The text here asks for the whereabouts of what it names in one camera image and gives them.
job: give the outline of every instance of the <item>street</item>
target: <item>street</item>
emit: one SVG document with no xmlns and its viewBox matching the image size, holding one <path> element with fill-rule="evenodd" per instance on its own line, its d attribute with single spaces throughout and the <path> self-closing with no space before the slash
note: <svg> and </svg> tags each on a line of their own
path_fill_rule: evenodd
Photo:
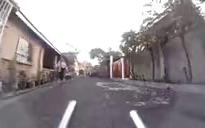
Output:
<svg viewBox="0 0 205 128">
<path fill-rule="evenodd" d="M 131 110 L 147 128 L 205 127 L 205 97 L 82 77 L 2 101 L 0 128 L 57 128 L 70 100 L 69 128 L 135 128 Z"/>
</svg>

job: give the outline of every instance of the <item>white sky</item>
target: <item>white sky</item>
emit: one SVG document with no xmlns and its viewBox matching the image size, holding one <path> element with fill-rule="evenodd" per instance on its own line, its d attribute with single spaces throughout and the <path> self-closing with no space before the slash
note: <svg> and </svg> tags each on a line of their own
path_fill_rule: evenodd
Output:
<svg viewBox="0 0 205 128">
<path fill-rule="evenodd" d="M 89 51 L 119 50 L 123 32 L 139 30 L 146 0 L 16 0 L 28 19 L 61 52 L 78 50 L 79 61 Z"/>
</svg>

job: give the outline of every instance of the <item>pedestrian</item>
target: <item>pedestrian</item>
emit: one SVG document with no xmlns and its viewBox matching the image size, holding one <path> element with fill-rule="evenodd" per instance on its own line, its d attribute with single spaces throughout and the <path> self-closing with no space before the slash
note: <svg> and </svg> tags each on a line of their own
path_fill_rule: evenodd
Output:
<svg viewBox="0 0 205 128">
<path fill-rule="evenodd" d="M 61 79 L 61 81 L 63 81 L 64 75 L 65 75 L 65 71 L 66 71 L 66 63 L 61 61 L 60 67 L 61 67 L 60 79 Z"/>
</svg>

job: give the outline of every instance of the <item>pole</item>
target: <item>pole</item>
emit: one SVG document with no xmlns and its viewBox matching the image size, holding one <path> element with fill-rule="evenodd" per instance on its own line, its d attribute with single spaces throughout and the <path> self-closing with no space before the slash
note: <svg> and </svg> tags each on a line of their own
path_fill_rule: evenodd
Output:
<svg viewBox="0 0 205 128">
<path fill-rule="evenodd" d="M 121 58 L 121 78 L 125 79 L 125 62 L 124 58 Z"/>
<path fill-rule="evenodd" d="M 113 78 L 113 56 L 110 56 L 110 78 Z"/>
</svg>

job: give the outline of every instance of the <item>sidewalk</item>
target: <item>sidewalk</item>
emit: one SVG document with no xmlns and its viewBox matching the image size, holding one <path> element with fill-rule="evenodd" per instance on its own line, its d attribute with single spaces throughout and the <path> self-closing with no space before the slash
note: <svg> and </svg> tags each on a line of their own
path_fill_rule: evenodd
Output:
<svg viewBox="0 0 205 128">
<path fill-rule="evenodd" d="M 49 86 L 60 85 L 64 82 L 66 82 L 66 81 L 53 81 L 53 82 L 45 83 L 43 85 L 35 86 L 35 87 L 29 88 L 29 89 L 19 90 L 19 91 L 10 92 L 10 93 L 2 93 L 2 94 L 0 94 L 0 100 L 10 99 L 10 98 L 13 98 L 15 96 L 19 96 L 21 94 L 32 92 L 32 91 L 35 91 L 35 90 L 38 90 L 38 89 L 41 89 L 41 88 L 46 88 L 46 87 L 49 87 Z"/>
<path fill-rule="evenodd" d="M 112 80 L 117 82 L 122 82 L 124 84 L 131 84 L 135 86 L 149 86 L 154 88 L 166 89 L 170 87 L 176 92 L 181 93 L 192 93 L 205 95 L 205 84 L 170 84 L 170 83 L 158 83 L 158 82 L 149 82 L 149 81 L 136 81 L 136 80 L 122 80 L 113 78 Z"/>
</svg>

